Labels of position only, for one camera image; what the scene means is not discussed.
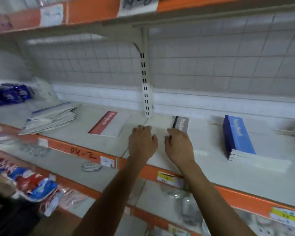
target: stack of notebooks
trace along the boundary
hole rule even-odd
[[[19,135],[36,134],[68,125],[76,116],[71,111],[78,106],[67,102],[34,111],[32,112],[32,116],[27,119]]]
[[[225,115],[223,133],[230,161],[281,173],[292,164],[280,136],[248,133],[242,118]]]

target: forearm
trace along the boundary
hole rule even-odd
[[[195,162],[187,164],[180,171],[193,193],[212,236],[256,236]]]
[[[85,214],[73,235],[113,236],[141,169],[135,162],[127,162]]]

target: person's right hand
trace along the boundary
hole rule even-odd
[[[167,131],[169,136],[165,137],[165,152],[169,159],[178,169],[194,163],[193,147],[188,134],[175,128],[168,128]]]

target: blue notebook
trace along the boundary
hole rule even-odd
[[[242,118],[225,115],[223,133],[226,149],[256,154]]]

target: red package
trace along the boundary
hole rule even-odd
[[[17,189],[28,194],[38,186],[42,179],[44,177],[41,174],[27,170],[23,175],[17,177],[15,181]]]

